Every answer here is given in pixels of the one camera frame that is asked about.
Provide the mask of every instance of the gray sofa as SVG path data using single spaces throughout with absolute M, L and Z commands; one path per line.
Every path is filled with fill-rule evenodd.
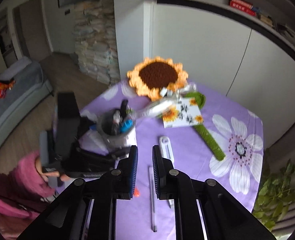
M 0 75 L 15 84 L 0 99 L 0 147 L 19 122 L 53 90 L 41 65 L 23 57 Z

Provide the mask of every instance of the crocheted sunflower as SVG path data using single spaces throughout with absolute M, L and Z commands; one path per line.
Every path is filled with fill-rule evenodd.
M 165 87 L 175 92 L 186 84 L 188 74 L 182 63 L 173 63 L 171 58 L 148 58 L 128 71 L 129 85 L 136 88 L 139 96 L 148 96 L 152 101 L 161 98 L 160 90 Z

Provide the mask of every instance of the green crocheted stem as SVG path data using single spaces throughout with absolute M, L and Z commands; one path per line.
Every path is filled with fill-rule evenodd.
M 200 92 L 190 92 L 185 95 L 185 97 L 195 98 L 199 109 L 201 109 L 205 104 L 205 96 Z M 203 124 L 198 124 L 193 126 L 197 133 L 202 137 L 206 145 L 213 152 L 215 158 L 219 161 L 225 158 L 225 153 L 222 151 L 220 146 L 217 144 L 215 139 L 209 133 L 209 131 L 205 128 Z
M 217 144 L 215 139 L 209 133 L 209 131 L 205 128 L 203 124 L 198 124 L 193 126 L 193 128 L 197 131 L 197 133 L 202 137 L 206 145 L 213 152 L 214 156 L 218 161 L 222 161 L 225 158 L 225 153 L 222 151 L 220 146 Z

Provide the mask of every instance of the red book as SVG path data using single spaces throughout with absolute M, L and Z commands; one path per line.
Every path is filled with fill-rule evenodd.
M 240 11 L 246 12 L 249 15 L 256 16 L 256 12 L 236 2 L 230 1 L 230 6 Z
M 250 3 L 245 2 L 243 0 L 231 0 L 231 1 L 236 2 L 236 3 L 242 5 L 242 6 L 246 7 L 246 8 L 249 8 L 249 9 L 252 9 L 252 7 L 253 7 L 253 4 L 250 4 Z

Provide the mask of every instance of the stone wall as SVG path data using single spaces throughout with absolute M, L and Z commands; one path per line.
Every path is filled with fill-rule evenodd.
M 98 81 L 120 81 L 114 0 L 85 1 L 74 6 L 75 53 L 80 70 Z

